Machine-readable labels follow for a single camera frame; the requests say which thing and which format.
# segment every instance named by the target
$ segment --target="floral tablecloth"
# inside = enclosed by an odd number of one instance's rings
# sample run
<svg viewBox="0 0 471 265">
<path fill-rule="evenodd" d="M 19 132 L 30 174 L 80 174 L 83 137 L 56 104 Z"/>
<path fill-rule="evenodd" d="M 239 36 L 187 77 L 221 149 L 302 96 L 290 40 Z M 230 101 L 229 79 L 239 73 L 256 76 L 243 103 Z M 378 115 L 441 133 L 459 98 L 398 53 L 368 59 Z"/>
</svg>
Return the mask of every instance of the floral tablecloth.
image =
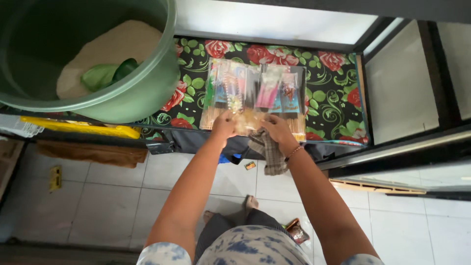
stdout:
<svg viewBox="0 0 471 265">
<path fill-rule="evenodd" d="M 161 141 L 161 131 L 152 128 L 154 126 L 198 130 L 206 93 L 204 85 L 208 76 L 209 58 L 213 57 L 251 65 L 273 63 L 306 66 L 308 74 L 304 104 L 307 106 L 307 140 L 349 145 L 368 144 L 362 99 L 358 91 L 355 54 L 193 37 L 176 37 L 174 41 L 180 64 L 177 89 L 160 111 L 129 124 L 146 127 L 141 138 Z M 12 108 L 9 109 L 8 113 L 12 114 Z M 32 114 L 56 119 L 77 116 L 72 112 L 39 114 L 16 111 L 19 112 L 17 115 Z"/>
</svg>

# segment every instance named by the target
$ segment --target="yellow plastic crate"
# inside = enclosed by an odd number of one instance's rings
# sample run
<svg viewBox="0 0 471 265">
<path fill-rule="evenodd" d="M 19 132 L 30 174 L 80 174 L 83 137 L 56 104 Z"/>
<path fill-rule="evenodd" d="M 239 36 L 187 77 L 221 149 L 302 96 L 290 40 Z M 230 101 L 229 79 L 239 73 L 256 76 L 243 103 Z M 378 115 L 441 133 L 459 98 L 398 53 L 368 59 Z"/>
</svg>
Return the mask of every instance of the yellow plastic crate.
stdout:
<svg viewBox="0 0 471 265">
<path fill-rule="evenodd" d="M 118 125 L 115 128 L 110 128 L 110 127 L 88 125 L 88 123 L 80 124 L 80 122 L 78 123 L 76 122 L 75 124 L 72 124 L 72 123 L 56 121 L 53 119 L 35 118 L 35 117 L 28 117 L 28 116 L 21 116 L 20 120 L 22 122 L 36 124 L 46 129 L 50 129 L 54 131 L 61 131 L 61 132 L 93 133 L 93 134 L 117 136 L 117 137 L 132 138 L 132 139 L 139 139 L 141 135 L 141 128 L 139 127 L 129 127 L 129 126 Z"/>
</svg>

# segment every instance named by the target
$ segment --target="small card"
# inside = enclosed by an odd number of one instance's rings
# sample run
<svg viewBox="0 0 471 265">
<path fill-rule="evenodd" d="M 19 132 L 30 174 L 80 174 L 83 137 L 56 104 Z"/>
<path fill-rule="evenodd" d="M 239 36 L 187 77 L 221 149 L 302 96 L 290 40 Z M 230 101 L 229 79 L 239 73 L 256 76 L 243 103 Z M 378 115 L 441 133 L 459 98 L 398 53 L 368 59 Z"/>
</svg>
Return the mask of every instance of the small card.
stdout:
<svg viewBox="0 0 471 265">
<path fill-rule="evenodd" d="M 255 167 L 255 163 L 252 161 L 245 165 L 245 169 L 249 170 Z"/>
</svg>

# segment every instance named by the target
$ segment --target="tie-dye shirt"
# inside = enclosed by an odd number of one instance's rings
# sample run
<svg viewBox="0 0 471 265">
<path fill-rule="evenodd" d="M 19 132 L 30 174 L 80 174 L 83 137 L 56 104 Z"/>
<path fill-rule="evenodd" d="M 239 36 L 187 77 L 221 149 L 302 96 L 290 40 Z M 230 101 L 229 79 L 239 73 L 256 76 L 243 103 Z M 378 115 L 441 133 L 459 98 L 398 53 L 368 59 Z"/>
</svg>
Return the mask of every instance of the tie-dye shirt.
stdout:
<svg viewBox="0 0 471 265">
<path fill-rule="evenodd" d="M 191 265 L 181 246 L 168 242 L 152 244 L 142 250 L 138 265 Z M 270 227 L 238 226 L 226 231 L 205 250 L 198 265 L 288 264 L 311 265 L 311 261 L 291 238 Z M 384 265 L 368 254 L 354 255 L 341 265 Z"/>
</svg>

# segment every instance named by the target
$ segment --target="yellow object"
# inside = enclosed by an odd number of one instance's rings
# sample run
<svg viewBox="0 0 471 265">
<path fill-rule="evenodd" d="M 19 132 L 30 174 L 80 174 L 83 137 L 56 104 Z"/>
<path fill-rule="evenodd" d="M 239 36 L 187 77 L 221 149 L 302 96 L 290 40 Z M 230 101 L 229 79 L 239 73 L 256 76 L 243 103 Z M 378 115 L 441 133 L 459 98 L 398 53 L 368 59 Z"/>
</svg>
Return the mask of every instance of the yellow object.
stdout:
<svg viewBox="0 0 471 265">
<path fill-rule="evenodd" d="M 20 120 L 22 122 L 29 122 L 42 126 L 46 129 L 61 132 L 94 133 L 132 139 L 139 139 L 141 135 L 141 128 L 139 127 L 118 125 L 115 128 L 110 128 L 105 126 L 94 126 L 88 124 L 72 124 L 68 122 L 60 122 L 53 119 L 35 118 L 28 116 L 21 116 Z"/>
<path fill-rule="evenodd" d="M 49 179 L 49 191 L 54 191 L 62 187 L 62 167 L 55 166 L 51 168 L 51 177 Z"/>
</svg>

